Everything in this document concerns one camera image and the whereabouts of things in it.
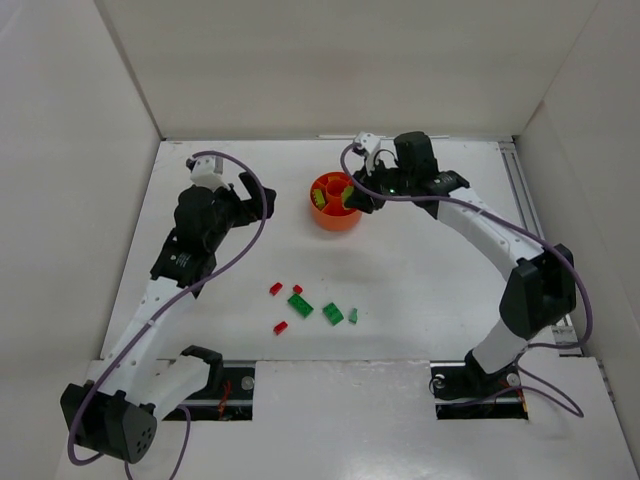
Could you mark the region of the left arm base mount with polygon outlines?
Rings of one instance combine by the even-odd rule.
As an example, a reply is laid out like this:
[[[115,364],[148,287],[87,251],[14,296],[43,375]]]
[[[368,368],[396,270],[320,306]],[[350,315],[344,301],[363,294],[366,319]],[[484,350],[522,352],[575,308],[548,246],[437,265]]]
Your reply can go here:
[[[191,345],[180,357],[194,357],[205,363],[208,379],[205,386],[181,402],[196,421],[251,421],[256,363],[225,361],[221,353]]]

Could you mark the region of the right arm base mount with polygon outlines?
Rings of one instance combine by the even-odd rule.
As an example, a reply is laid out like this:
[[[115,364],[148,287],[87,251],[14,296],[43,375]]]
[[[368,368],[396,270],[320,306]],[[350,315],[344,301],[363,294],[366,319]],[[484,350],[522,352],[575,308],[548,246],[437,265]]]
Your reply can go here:
[[[432,361],[430,375],[438,420],[529,418],[514,363],[486,374],[468,353],[463,360]]]

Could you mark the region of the small red lego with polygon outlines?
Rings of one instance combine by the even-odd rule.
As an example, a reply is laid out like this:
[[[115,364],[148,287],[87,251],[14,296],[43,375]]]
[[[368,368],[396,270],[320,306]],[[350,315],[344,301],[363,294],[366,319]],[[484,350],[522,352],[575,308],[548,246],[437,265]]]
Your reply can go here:
[[[270,287],[269,293],[271,295],[277,295],[282,288],[283,288],[283,284],[280,282],[276,282]]]

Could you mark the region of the lime long lego brick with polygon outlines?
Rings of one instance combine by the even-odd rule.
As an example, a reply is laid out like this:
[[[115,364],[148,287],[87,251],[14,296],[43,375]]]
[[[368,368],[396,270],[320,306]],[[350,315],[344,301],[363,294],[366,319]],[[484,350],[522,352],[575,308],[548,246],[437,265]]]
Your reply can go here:
[[[326,206],[326,200],[321,189],[314,189],[312,191],[312,198],[314,205],[319,209],[323,210]]]

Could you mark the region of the green long lego brick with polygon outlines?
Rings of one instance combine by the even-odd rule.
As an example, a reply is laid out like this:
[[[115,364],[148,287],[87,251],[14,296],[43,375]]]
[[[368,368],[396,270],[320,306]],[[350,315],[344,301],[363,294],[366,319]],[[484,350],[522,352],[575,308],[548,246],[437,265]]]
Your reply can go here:
[[[314,308],[300,294],[294,293],[287,300],[288,305],[302,318],[308,318]]]

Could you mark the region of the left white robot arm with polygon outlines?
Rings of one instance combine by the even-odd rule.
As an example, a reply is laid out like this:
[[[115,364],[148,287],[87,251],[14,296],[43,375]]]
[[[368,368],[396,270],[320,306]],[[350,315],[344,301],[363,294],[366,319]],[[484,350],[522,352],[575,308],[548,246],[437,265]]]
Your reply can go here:
[[[220,353],[196,345],[182,350],[164,372],[155,373],[159,353],[204,285],[235,263],[218,266],[216,250],[233,228],[265,227],[275,193],[252,172],[239,176],[249,197],[207,181],[178,197],[174,227],[151,268],[138,309],[100,369],[82,385],[69,384],[60,404],[69,429],[67,455],[72,464],[89,459],[76,447],[128,464],[149,450],[158,424],[193,394],[214,393],[224,382]]]

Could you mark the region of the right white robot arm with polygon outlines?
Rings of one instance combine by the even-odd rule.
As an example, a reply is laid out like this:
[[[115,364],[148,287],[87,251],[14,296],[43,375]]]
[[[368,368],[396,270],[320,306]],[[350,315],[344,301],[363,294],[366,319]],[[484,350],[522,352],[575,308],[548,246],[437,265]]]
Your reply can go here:
[[[440,169],[425,133],[404,133],[393,143],[392,166],[381,160],[381,140],[371,133],[358,134],[341,152],[342,160],[355,154],[363,161],[348,175],[354,191],[346,204],[371,214],[387,202],[412,203],[460,234],[496,268],[505,281],[498,321],[465,358],[470,374],[495,375],[541,330],[575,309],[572,253],[500,217],[466,178]]]

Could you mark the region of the green square lego brick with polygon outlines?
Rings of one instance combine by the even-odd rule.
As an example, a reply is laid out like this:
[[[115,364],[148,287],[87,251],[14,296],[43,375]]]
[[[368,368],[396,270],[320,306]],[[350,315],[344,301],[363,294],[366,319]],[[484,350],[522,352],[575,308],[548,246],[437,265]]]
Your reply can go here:
[[[344,320],[343,313],[333,302],[325,305],[322,308],[322,312],[332,326],[335,326]]]

